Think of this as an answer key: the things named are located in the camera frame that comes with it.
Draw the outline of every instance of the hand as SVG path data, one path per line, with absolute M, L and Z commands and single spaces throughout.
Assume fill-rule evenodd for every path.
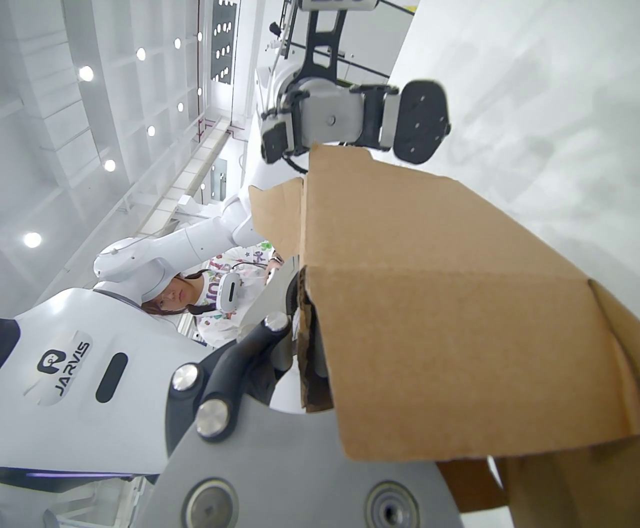
M 267 275 L 266 275 L 266 277 L 264 278 L 264 283 L 265 283 L 265 284 L 267 284 L 267 281 L 269 280 L 269 274 L 270 274 L 271 270 L 276 270 L 276 271 L 277 271 L 277 270 L 278 270 L 278 269 L 280 269 L 281 267 L 282 267 L 282 264 L 281 264 L 281 263 L 279 263 L 279 262 L 278 262 L 277 260 L 275 260 L 275 259 L 271 259 L 271 260 L 269 261 L 269 264 L 267 264 L 267 267 L 266 267 Z

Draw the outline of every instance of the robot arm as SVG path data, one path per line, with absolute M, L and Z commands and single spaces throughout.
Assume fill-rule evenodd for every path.
M 409 163 L 427 161 L 449 133 L 447 101 L 432 81 L 412 81 L 403 90 L 387 85 L 337 86 L 340 35 L 347 10 L 372 10 L 378 0 L 298 0 L 309 10 L 307 53 L 300 65 L 276 60 L 271 69 L 266 101 L 259 107 L 262 160 L 247 167 L 243 188 L 229 198 L 219 217 L 157 239 L 125 239 L 98 255 L 95 289 L 139 305 L 156 297 L 171 279 L 212 255 L 263 240 L 253 229 L 248 186 L 267 189 L 296 176 L 284 162 L 306 154 L 314 143 L 342 143 L 391 150 Z M 318 31 L 318 11 L 337 10 L 334 29 Z M 314 62 L 313 50 L 328 47 L 330 64 Z

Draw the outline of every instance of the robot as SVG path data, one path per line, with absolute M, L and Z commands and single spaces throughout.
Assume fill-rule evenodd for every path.
M 349 462 L 333 411 L 285 415 L 265 405 L 274 372 L 291 364 L 281 343 L 291 332 L 295 262 L 269 283 L 238 338 L 212 353 L 140 309 L 177 273 L 262 241 L 248 187 L 270 188 L 305 172 L 293 158 L 302 163 L 313 143 L 393 149 L 409 163 L 433 155 L 451 128 L 437 83 L 414 81 L 402 93 L 336 84 L 347 11 L 377 3 L 293 4 L 291 13 L 310 11 L 307 51 L 328 46 L 330 65 L 315 64 L 309 52 L 302 65 L 278 54 L 259 104 L 260 134 L 249 145 L 262 161 L 247 166 L 243 188 L 219 216 L 164 237 L 116 242 L 95 259 L 93 290 L 70 289 L 0 321 L 0 422 L 12 424 L 0 434 L 0 528 L 56 527 L 49 508 L 57 493 L 159 474 L 141 528 L 293 527 L 311 519 L 318 526 L 460 526 L 434 464 Z M 340 10 L 333 31 L 317 31 L 321 10 Z M 352 500 L 356 490 L 363 503 Z

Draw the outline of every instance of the metal screw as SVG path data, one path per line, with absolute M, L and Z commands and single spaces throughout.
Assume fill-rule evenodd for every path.
M 198 367 L 193 363 L 187 363 L 182 367 L 179 367 L 171 378 L 171 386 L 174 390 L 182 392 L 183 390 L 189 390 L 196 384 L 198 379 Z
M 237 522 L 237 495 L 224 481 L 205 482 L 191 494 L 185 517 L 188 528 L 232 528 Z
M 229 407 L 221 399 L 210 399 L 198 407 L 196 431 L 202 438 L 213 438 L 229 424 Z
M 365 506 L 367 528 L 418 528 L 420 515 L 413 495 L 395 482 L 376 486 Z
M 264 326 L 272 332 L 282 332 L 289 324 L 289 316 L 282 312 L 273 312 L 264 318 Z

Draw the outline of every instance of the graphic t-shirt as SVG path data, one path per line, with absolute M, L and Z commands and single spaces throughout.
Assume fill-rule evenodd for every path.
M 265 288 L 265 267 L 271 251 L 271 245 L 265 242 L 249 248 L 233 248 L 205 263 L 204 267 L 209 269 L 203 273 L 204 287 L 198 306 L 216 305 L 220 279 L 225 273 L 233 271 L 240 275 L 242 281 L 238 292 L 239 306 L 235 312 L 224 314 L 213 310 L 196 316 L 200 335 L 214 348 L 236 338 L 244 315 Z

